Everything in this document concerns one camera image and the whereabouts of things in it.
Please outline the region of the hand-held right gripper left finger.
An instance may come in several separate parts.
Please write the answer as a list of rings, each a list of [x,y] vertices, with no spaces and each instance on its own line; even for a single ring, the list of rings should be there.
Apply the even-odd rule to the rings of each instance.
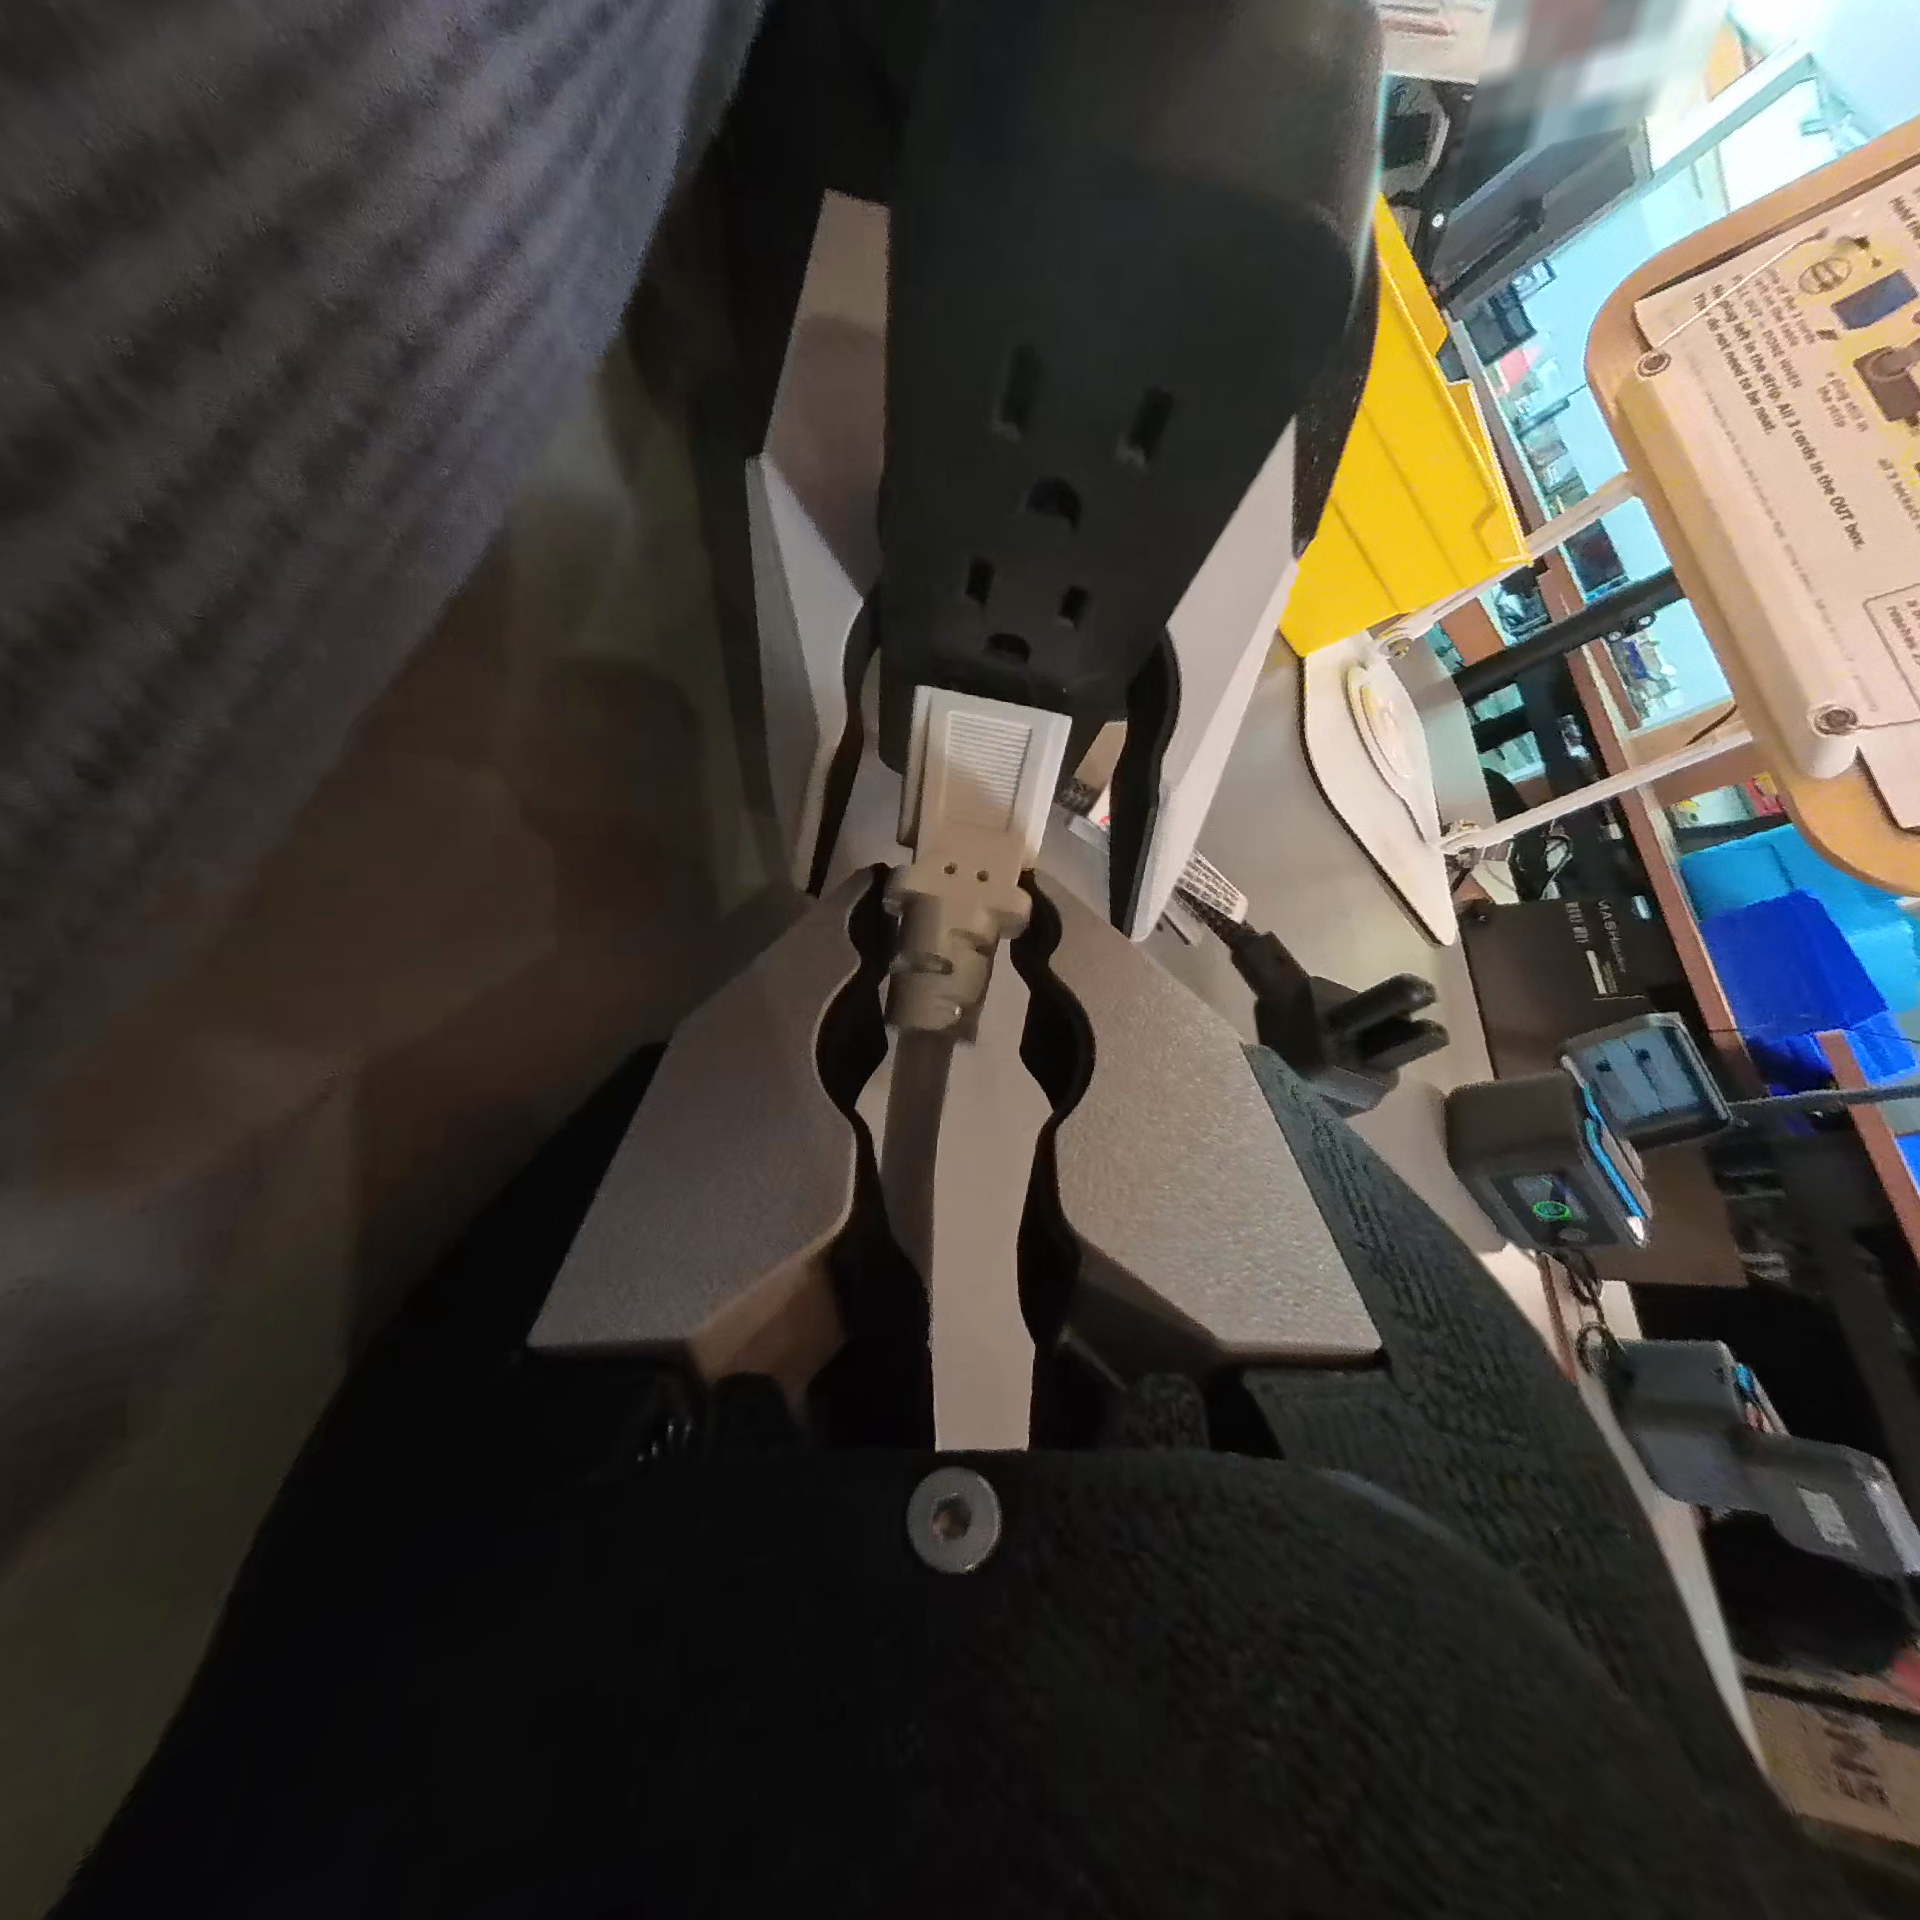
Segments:
[[[854,872],[666,1042],[529,1333],[534,1353],[811,1381],[872,1152],[882,881]]]

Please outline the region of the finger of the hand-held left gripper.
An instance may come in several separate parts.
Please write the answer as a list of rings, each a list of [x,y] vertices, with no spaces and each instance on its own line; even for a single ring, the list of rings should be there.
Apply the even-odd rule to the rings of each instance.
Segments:
[[[1145,940],[1194,850],[1295,570],[1288,422],[1135,680],[1110,778],[1110,923]]]
[[[879,577],[888,214],[823,194],[773,414],[745,462],[765,773],[791,881],[827,886]]]

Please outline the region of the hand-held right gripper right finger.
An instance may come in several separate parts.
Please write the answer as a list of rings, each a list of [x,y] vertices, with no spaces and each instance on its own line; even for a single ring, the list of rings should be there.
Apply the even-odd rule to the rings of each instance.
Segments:
[[[1043,1099],[1017,1237],[1039,1365],[1357,1370],[1383,1338],[1232,1025],[1050,878],[1014,940]]]

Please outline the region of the white power plug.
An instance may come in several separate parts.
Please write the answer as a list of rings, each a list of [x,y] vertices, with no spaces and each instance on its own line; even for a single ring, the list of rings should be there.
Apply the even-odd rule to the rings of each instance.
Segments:
[[[1070,718],[917,688],[898,842],[882,900],[896,923],[885,1018],[901,1036],[968,1041],[994,956],[1029,923],[1033,869],[1062,779]]]

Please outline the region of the black power strip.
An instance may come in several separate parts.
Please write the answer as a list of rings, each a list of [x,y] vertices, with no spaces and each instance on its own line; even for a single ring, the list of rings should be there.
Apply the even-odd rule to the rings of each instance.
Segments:
[[[894,204],[882,677],[1118,718],[1357,302],[1374,170],[938,137]]]

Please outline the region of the person's left forearm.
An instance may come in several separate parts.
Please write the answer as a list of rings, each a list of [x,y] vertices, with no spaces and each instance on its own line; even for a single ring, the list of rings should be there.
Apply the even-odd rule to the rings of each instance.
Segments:
[[[483,556],[761,5],[1,6],[3,1108]]]

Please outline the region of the black angled plug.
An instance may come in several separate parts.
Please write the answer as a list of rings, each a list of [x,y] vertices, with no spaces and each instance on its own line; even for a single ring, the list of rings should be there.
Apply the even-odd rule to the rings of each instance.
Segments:
[[[1256,1042],[1341,1118],[1375,1110],[1402,1068],[1449,1046],[1449,1032],[1429,1019],[1434,989],[1422,976],[1351,989],[1307,974],[1272,932],[1232,926],[1223,945],[1254,996]]]

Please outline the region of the white board stand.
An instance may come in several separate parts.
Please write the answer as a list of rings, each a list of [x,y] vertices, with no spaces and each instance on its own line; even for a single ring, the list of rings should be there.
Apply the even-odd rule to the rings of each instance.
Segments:
[[[1453,715],[1456,732],[1469,737],[1472,709],[1490,693],[1570,660],[1593,645],[1645,628],[1661,611],[1681,604],[1687,590],[1672,568],[1665,568],[1584,604],[1582,611],[1554,620],[1538,637],[1463,667],[1446,693],[1429,698],[1429,707],[1407,691],[1395,660],[1446,616],[1494,590],[1506,574],[1543,562],[1573,534],[1597,525],[1606,512],[1634,497],[1635,480],[1624,470],[1570,512],[1528,533],[1521,554],[1494,572],[1302,660],[1302,745],[1312,778],[1351,840],[1374,859],[1434,945],[1456,940],[1453,876],[1472,873],[1483,854],[1506,849],[1523,833],[1547,833],[1579,811],[1650,798],[1661,781],[1672,781],[1750,740],[1741,724],[1721,718],[1680,750],[1630,762],[1603,779],[1527,808],[1507,821],[1446,817],[1440,808],[1431,745],[1437,718]]]

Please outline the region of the yellow storage bin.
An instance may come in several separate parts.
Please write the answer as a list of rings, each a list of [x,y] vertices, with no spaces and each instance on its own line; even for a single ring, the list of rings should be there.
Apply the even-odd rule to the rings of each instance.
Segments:
[[[1359,406],[1280,616],[1299,659],[1528,557],[1472,384],[1440,369],[1449,328],[1384,200],[1374,241],[1377,315]]]

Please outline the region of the black battery charger case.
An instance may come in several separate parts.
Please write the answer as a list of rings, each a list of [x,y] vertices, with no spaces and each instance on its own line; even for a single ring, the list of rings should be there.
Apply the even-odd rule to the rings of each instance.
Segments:
[[[1645,1246],[1641,1157],[1576,1068],[1449,1090],[1443,1136],[1450,1171],[1518,1246],[1544,1256]]]
[[[1790,1547],[1872,1577],[1918,1576],[1918,1524],[1888,1466],[1790,1434],[1723,1344],[1617,1342],[1600,1384],[1645,1477],[1671,1500],[1763,1521]]]
[[[1645,1154],[1725,1133],[1734,1113],[1680,1016],[1653,1012],[1563,1044],[1610,1131]]]

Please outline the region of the black labelled box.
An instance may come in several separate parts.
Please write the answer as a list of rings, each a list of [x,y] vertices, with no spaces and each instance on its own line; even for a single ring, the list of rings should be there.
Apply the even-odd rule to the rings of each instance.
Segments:
[[[1472,902],[1457,940],[1494,1077],[1547,1069],[1579,1036],[1689,1005],[1672,938],[1635,897]]]

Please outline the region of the printed instruction sheet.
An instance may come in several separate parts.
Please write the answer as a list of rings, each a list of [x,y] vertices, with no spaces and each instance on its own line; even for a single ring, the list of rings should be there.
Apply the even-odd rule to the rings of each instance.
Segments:
[[[1914,840],[1914,161],[1634,307],[1622,419],[1653,460],[1760,715],[1802,779],[1862,778]]]

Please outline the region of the blue storage bin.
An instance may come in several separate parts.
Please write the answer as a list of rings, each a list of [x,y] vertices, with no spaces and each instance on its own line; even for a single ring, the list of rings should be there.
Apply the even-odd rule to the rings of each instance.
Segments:
[[[1681,853],[1701,942],[1762,1082],[1830,1078],[1822,1033],[1846,1038],[1872,1086],[1912,1082],[1914,915],[1825,861],[1792,826]]]

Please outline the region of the instruction sheet on wooden board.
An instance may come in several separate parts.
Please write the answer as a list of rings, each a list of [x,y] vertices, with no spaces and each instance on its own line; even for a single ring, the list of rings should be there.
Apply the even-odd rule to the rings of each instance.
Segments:
[[[1837,194],[1867,186],[1882,171],[1902,170],[1918,158],[1918,124],[1910,118],[1899,128],[1878,136],[1858,152],[1850,152],[1822,170],[1782,186],[1763,200],[1737,209],[1715,225],[1671,244],[1656,253],[1642,270],[1634,273],[1595,317],[1590,344],[1585,349],[1585,372],[1590,396],[1619,451],[1622,467],[1635,480],[1635,498],[1647,510],[1653,529],[1661,539],[1667,564],[1680,586],[1687,590],[1687,601],[1694,618],[1711,646],[1719,669],[1725,677],[1729,698],[1737,707],[1741,726],[1773,778],[1785,810],[1802,830],[1807,842],[1827,861],[1855,873],[1862,881],[1896,897],[1914,897],[1918,876],[1918,835],[1903,842],[1894,835],[1878,814],[1872,792],[1867,792],[1859,774],[1849,774],[1830,781],[1802,779],[1785,769],[1785,750],[1779,737],[1760,715],[1754,682],[1741,667],[1734,645],[1731,624],[1719,611],[1715,598],[1705,586],[1701,562],[1689,550],[1681,533],[1674,525],[1672,505],[1663,493],[1661,478],[1653,468],[1653,460],[1639,445],[1632,425],[1622,419],[1622,393],[1626,379],[1635,372],[1641,358],[1641,333],[1634,322],[1635,302],[1656,291],[1671,276],[1689,273],[1707,260],[1715,242],[1741,242],[1754,237],[1769,218],[1790,218],[1807,205],[1835,200]]]

